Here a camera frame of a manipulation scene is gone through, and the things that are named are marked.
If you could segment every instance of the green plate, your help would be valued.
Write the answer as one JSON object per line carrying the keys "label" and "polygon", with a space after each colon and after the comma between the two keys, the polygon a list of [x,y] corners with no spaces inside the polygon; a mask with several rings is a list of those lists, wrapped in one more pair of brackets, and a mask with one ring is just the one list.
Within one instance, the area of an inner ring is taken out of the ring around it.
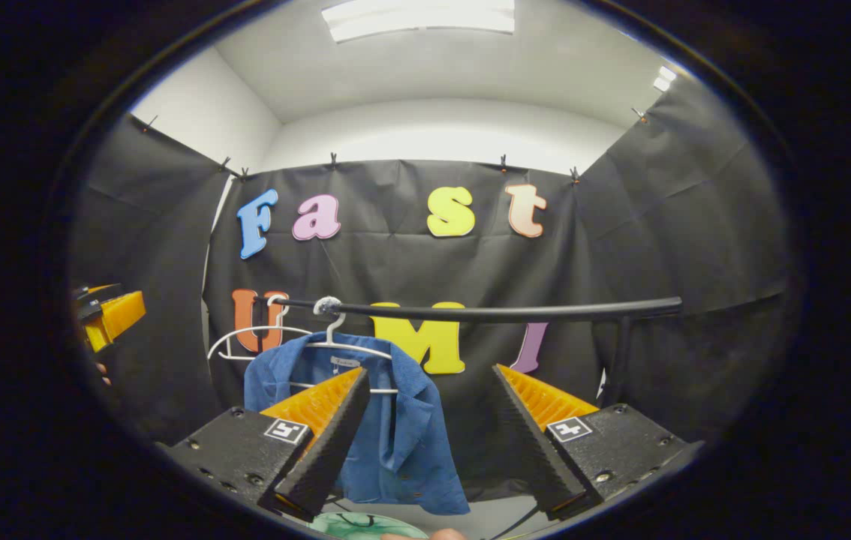
{"label": "green plate", "polygon": [[411,538],[428,538],[422,530],[397,519],[361,512],[330,512],[319,514],[309,524],[309,529],[344,540],[378,540],[385,533],[401,534]]}

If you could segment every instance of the foam letter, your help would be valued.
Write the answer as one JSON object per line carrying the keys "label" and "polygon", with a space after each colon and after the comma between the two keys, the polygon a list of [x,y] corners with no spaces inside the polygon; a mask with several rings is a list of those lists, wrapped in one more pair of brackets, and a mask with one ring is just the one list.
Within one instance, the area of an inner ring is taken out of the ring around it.
{"label": "foam letter", "polygon": [[525,325],[525,337],[522,338],[522,348],[519,349],[519,357],[512,363],[510,368],[519,373],[529,373],[539,367],[537,356],[539,346],[543,344],[543,335],[546,334],[548,322],[527,322]]}
{"label": "foam letter", "polygon": [[[270,298],[272,295],[281,294],[282,298],[288,298],[289,295],[282,291],[270,290],[265,293],[265,298]],[[236,327],[234,329],[243,329],[251,327],[251,307],[253,307],[254,299],[258,294],[251,289],[236,289],[233,291],[233,303],[236,304]],[[279,304],[269,305],[269,318],[265,326],[277,326],[278,315],[282,312],[282,306]],[[261,353],[273,346],[278,347],[282,343],[282,331],[280,329],[268,329],[268,334],[262,338],[262,349],[258,348],[258,335],[255,331],[244,331],[242,334],[236,335],[238,341],[243,345],[246,351],[250,353]]]}
{"label": "foam letter", "polygon": [[253,202],[249,202],[239,209],[236,215],[242,224],[242,250],[239,255],[243,259],[248,259],[265,247],[265,239],[258,235],[258,230],[262,229],[262,233],[268,232],[271,224],[269,206],[274,205],[277,201],[278,192],[275,192],[275,189],[269,189],[254,199]]}
{"label": "foam letter", "polygon": [[299,205],[302,217],[292,226],[292,236],[296,240],[309,240],[319,236],[331,239],[342,225],[336,220],[339,212],[339,199],[332,195],[316,195]]}
{"label": "foam letter", "polygon": [[543,226],[533,223],[532,213],[535,209],[546,209],[546,199],[536,196],[536,187],[532,184],[509,185],[505,188],[507,194],[512,195],[509,205],[509,225],[516,233],[535,239],[541,236]]}
{"label": "foam letter", "polygon": [[[398,308],[398,304],[390,301],[380,301],[373,305],[384,305],[387,308]],[[440,301],[433,308],[464,308],[457,301]],[[419,331],[412,328],[412,323],[406,319],[372,317],[375,327],[375,337],[392,341],[406,355],[412,356],[422,364],[422,359],[429,351],[429,361],[425,363],[425,372],[432,374],[462,373],[466,364],[459,359],[459,322],[422,321]]]}
{"label": "foam letter", "polygon": [[473,194],[464,187],[440,187],[429,195],[430,215],[425,219],[433,236],[466,236],[476,226],[476,215],[467,206]]}

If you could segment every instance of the blue shirt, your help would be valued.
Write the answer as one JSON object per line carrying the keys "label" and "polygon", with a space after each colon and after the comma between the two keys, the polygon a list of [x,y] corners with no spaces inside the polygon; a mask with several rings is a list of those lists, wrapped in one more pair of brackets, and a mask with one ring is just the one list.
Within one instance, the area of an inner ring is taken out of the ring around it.
{"label": "blue shirt", "polygon": [[306,335],[257,356],[245,372],[245,407],[264,410],[292,395],[289,382],[321,383],[354,369],[332,357],[354,359],[368,370],[373,394],[339,473],[344,496],[354,503],[419,505],[437,515],[469,513],[446,435],[439,390],[422,368],[384,339],[336,334],[334,341],[389,353],[392,360],[348,349],[305,348],[326,332]]}

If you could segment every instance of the white hanger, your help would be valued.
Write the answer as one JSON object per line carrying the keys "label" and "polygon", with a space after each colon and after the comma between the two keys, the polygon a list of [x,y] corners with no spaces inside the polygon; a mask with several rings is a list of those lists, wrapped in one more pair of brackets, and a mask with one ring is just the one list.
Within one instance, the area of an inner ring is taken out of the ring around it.
{"label": "white hanger", "polygon": [[[276,298],[285,298],[285,296],[282,295],[282,294],[274,294],[274,295],[269,297],[269,300],[266,302],[266,305],[271,307],[272,302]],[[312,308],[313,314],[316,314],[316,315],[320,314],[320,310],[323,310],[326,307],[327,303],[330,303],[330,302],[333,302],[333,301],[339,302],[339,300],[337,300],[336,298],[333,298],[332,296],[327,296],[325,298],[321,298],[319,301],[316,301],[315,307]],[[216,341],[214,345],[209,347],[209,354],[206,356],[206,366],[209,369],[209,380],[212,380],[212,363],[210,363],[210,362],[212,362],[212,353],[219,347],[219,345],[222,344],[223,341],[226,342],[226,353],[223,355],[222,352],[219,352],[219,356],[221,358],[229,359],[229,360],[255,360],[254,356],[233,356],[233,349],[231,349],[231,341],[229,341],[229,338],[231,338],[231,336],[234,336],[234,335],[237,335],[237,334],[242,334],[243,332],[253,331],[254,329],[287,329],[288,331],[299,332],[300,334],[305,334],[305,335],[306,334],[307,335],[315,334],[315,332],[308,331],[308,329],[292,328],[292,327],[286,327],[285,325],[282,325],[282,317],[284,317],[285,314],[288,314],[288,312],[289,312],[289,307],[288,307],[288,305],[286,305],[286,307],[281,312],[279,312],[278,317],[275,318],[275,321],[278,323],[277,325],[274,325],[274,326],[273,325],[265,325],[265,326],[262,325],[261,327],[240,328],[240,329],[237,329],[236,331],[229,332],[229,334],[225,334],[222,337],[220,337],[219,341]],[[332,324],[330,324],[329,328],[326,328],[326,341],[325,342],[323,342],[323,343],[309,343],[306,346],[307,347],[318,347],[319,346],[320,348],[330,348],[330,349],[347,349],[347,350],[350,350],[350,351],[358,351],[358,352],[361,352],[361,353],[370,353],[370,355],[381,356],[381,358],[384,358],[384,359],[389,359],[389,360],[392,359],[392,356],[388,355],[388,353],[386,353],[386,352],[375,351],[375,349],[367,349],[364,346],[360,347],[360,346],[356,346],[356,345],[346,345],[344,343],[336,343],[336,342],[332,341],[332,332],[334,331],[334,329],[342,326],[343,322],[346,322],[346,314],[341,313],[341,314],[339,314],[339,318],[336,319],[336,321],[334,321]],[[338,367],[336,367],[334,373],[338,373]],[[315,386],[315,384],[306,384],[304,382],[292,382],[292,383],[289,382],[289,386],[298,386],[300,389],[306,389],[306,388],[311,389],[311,387]],[[398,390],[391,389],[391,388],[379,388],[379,389],[373,388],[373,389],[370,389],[369,391],[370,391],[370,393],[373,393],[373,394],[398,394]]]}
{"label": "white hanger", "polygon": [[[329,307],[329,305],[331,305],[333,303],[334,304],[340,304],[340,301],[338,300],[338,298],[334,298],[332,296],[327,296],[325,298],[319,298],[319,301],[316,301],[315,306],[312,307],[312,313],[315,314],[315,315],[322,314],[323,312],[326,311],[327,307]],[[334,321],[332,324],[330,324],[329,328],[326,328],[326,341],[325,342],[309,343],[306,346],[307,347],[321,348],[321,349],[346,349],[347,351],[357,351],[357,352],[361,352],[361,353],[368,353],[369,355],[373,355],[373,356],[380,356],[380,358],[382,358],[382,359],[388,359],[388,360],[392,359],[392,355],[389,355],[389,353],[387,353],[387,352],[377,351],[376,349],[367,349],[364,346],[360,347],[360,346],[357,346],[357,345],[346,345],[344,343],[336,343],[336,342],[332,341],[333,331],[335,331],[336,328],[341,327],[343,322],[346,322],[346,314],[340,313],[339,318],[336,319],[336,321]],[[339,373],[339,366],[336,366],[335,369],[332,370],[332,372],[333,373]],[[289,382],[289,386],[299,386],[299,387],[301,387],[301,389],[306,389],[306,388],[311,389],[311,387],[315,386],[315,384],[306,384],[304,382],[292,382],[292,383]],[[368,392],[370,392],[372,394],[398,394],[398,390],[393,389],[393,388],[379,388],[379,389],[373,388],[373,389],[368,390]]]}
{"label": "white hanger", "polygon": [[[339,304],[338,298],[334,298],[332,296],[327,296],[325,298],[319,298],[319,301],[316,301],[315,306],[312,308],[312,313],[319,315],[327,309],[327,305],[336,303]],[[357,345],[346,345],[344,343],[336,343],[332,341],[332,332],[334,329],[342,326],[342,323],[346,322],[346,314],[340,313],[339,318],[336,319],[335,322],[329,325],[329,328],[326,328],[326,341],[325,342],[317,342],[317,343],[309,343],[306,345],[307,347],[319,347],[324,349],[346,349],[347,351],[358,351],[361,353],[370,353],[373,356],[380,356],[382,359],[391,360],[392,356],[387,352],[380,352],[376,349],[366,349],[364,346]]]}
{"label": "white hanger", "polygon": [[[268,307],[271,307],[272,302],[276,298],[285,298],[285,296],[282,295],[282,294],[274,294],[274,295],[269,297],[269,300],[265,303],[265,305],[268,305]],[[279,312],[278,317],[275,318],[275,321],[278,323],[277,325],[274,325],[274,326],[273,325],[265,325],[264,327],[240,328],[240,329],[237,329],[237,331],[232,331],[232,332],[229,332],[229,334],[223,335],[222,337],[219,338],[219,341],[216,341],[214,345],[209,347],[209,355],[206,356],[206,361],[208,362],[209,360],[212,360],[212,352],[215,351],[215,349],[218,348],[219,345],[221,345],[223,341],[226,342],[226,353],[223,355],[223,353],[220,352],[219,356],[221,358],[226,359],[226,360],[255,360],[255,356],[233,356],[233,343],[231,343],[231,341],[229,340],[229,338],[231,338],[231,336],[234,336],[234,335],[237,335],[237,334],[239,335],[239,334],[242,334],[243,332],[253,331],[253,329],[287,329],[289,332],[291,332],[291,331],[292,332],[299,332],[299,334],[305,334],[305,335],[306,334],[307,335],[315,334],[315,332],[308,331],[308,329],[284,327],[284,325],[282,325],[282,317],[284,317],[285,314],[288,314],[288,312],[289,312],[289,307],[288,307],[288,305],[286,305],[285,309],[282,310],[281,312]]]}

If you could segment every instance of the hanger hook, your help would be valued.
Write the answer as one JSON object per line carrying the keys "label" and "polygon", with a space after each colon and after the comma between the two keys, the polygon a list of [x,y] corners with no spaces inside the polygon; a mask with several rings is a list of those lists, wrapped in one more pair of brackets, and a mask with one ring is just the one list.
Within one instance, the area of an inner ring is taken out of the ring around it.
{"label": "hanger hook", "polygon": [[[268,305],[268,307],[271,307],[272,302],[275,301],[276,298],[282,298],[284,300],[287,300],[289,297],[285,296],[285,294],[274,294],[274,295],[269,297],[269,300],[265,303],[265,305]],[[281,319],[282,317],[285,316],[285,314],[288,314],[288,312],[289,312],[289,307],[288,307],[288,305],[285,305],[285,307],[282,308],[282,311],[279,312],[278,318]]]}
{"label": "hanger hook", "polygon": [[[319,301],[316,301],[315,306],[312,307],[312,313],[315,315],[334,315],[338,311],[339,305],[342,305],[342,301],[339,301],[339,298],[334,296],[319,298]],[[343,322],[346,322],[346,314],[344,312],[339,314],[339,318],[330,324],[329,328],[326,328],[326,343],[332,343],[332,333],[336,328],[341,327]]]}

